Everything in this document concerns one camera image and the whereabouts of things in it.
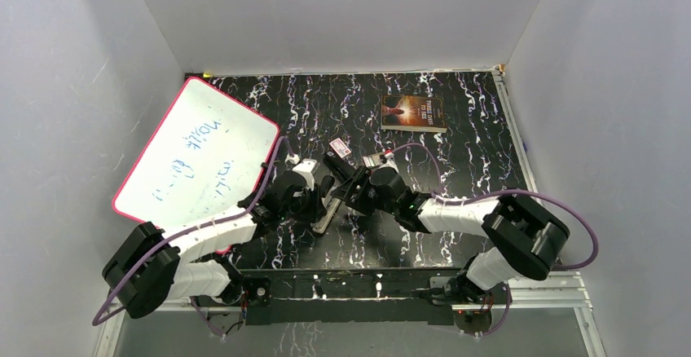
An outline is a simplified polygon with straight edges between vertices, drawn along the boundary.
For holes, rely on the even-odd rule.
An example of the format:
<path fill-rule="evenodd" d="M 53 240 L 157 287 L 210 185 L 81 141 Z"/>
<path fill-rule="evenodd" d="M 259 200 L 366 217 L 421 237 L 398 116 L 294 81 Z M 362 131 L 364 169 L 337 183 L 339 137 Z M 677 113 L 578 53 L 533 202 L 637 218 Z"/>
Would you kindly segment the small red staple box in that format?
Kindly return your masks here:
<path fill-rule="evenodd" d="M 329 145 L 331 149 L 341 158 L 346 158 L 352 153 L 349 146 L 341 138 L 332 140 Z"/>

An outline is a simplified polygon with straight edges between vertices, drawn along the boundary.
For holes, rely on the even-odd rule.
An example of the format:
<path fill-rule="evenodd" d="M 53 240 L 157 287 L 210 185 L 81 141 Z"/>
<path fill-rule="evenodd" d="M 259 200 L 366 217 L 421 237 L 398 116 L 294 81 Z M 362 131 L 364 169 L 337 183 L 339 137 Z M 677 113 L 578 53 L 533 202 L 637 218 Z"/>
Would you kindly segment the white stapler black handle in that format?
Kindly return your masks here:
<path fill-rule="evenodd" d="M 332 176 L 327 176 L 315 186 L 314 217 L 310 222 L 314 233 L 323 235 L 326 232 L 341 207 L 350 184 L 349 179 L 341 182 Z"/>

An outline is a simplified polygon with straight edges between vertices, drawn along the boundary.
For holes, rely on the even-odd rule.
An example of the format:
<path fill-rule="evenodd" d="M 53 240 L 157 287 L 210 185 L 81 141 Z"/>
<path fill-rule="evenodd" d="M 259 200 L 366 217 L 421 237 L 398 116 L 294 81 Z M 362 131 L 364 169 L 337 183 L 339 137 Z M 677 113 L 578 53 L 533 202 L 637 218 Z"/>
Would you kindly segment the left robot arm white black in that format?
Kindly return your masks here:
<path fill-rule="evenodd" d="M 227 212 L 181 231 L 139 224 L 102 270 L 110 288 L 107 301 L 119 301 L 132 319 L 176 298 L 209 296 L 224 305 L 237 303 L 244 292 L 241 275 L 211 254 L 263 237 L 286 220 L 318 223 L 326 216 L 323 201 L 335 182 L 330 175 L 316 182 L 308 171 L 290 170 L 263 180 Z"/>

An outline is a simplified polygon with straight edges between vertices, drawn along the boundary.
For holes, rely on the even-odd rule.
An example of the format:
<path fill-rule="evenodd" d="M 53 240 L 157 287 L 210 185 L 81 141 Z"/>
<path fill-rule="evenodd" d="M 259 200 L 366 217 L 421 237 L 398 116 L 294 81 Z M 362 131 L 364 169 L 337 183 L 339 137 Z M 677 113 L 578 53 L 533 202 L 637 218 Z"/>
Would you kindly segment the cardboard staple tray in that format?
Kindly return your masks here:
<path fill-rule="evenodd" d="M 375 168 L 379 165 L 382 165 L 381 154 L 375 153 L 363 156 L 363 164 L 368 168 Z"/>

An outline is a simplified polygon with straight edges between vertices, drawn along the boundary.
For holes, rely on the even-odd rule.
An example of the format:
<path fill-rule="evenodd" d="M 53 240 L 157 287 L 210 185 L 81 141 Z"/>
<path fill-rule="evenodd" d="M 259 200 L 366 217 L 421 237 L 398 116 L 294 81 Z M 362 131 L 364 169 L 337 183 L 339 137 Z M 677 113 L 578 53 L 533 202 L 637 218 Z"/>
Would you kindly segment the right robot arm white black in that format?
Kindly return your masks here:
<path fill-rule="evenodd" d="M 479 303 L 516 276 L 545 280 L 570 237 L 569 228 L 535 201 L 531 192 L 507 190 L 481 200 L 444 200 L 411 190 L 392 167 L 358 168 L 332 196 L 364 215 L 379 210 L 400 227 L 419 233 L 483 236 L 492 249 L 469 259 L 440 289 Z"/>

